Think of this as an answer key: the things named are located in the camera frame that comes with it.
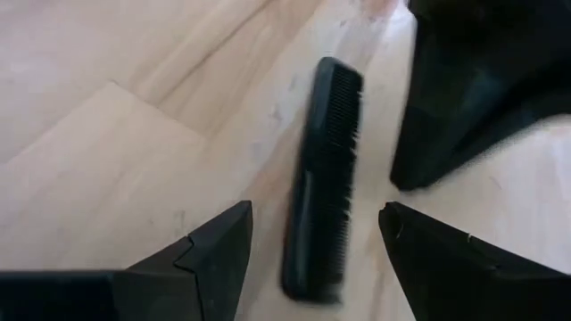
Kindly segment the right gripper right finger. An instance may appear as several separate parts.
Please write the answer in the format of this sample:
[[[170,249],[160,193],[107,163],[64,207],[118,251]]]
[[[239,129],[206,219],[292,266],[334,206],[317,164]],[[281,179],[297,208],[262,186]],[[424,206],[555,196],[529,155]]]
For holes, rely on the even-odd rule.
[[[568,274],[398,202],[378,224],[417,320],[570,321]]]

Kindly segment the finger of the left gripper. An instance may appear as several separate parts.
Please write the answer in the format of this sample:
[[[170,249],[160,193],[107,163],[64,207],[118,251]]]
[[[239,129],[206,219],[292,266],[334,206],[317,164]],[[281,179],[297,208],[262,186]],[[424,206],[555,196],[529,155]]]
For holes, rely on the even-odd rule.
[[[567,0],[411,0],[417,29],[391,182],[425,188],[570,112]]]

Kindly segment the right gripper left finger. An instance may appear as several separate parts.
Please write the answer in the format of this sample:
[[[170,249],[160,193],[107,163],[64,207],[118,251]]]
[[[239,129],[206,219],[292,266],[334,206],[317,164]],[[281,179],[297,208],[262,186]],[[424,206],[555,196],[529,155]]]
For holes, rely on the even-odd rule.
[[[240,201],[125,269],[4,271],[3,320],[231,320],[252,244]]]

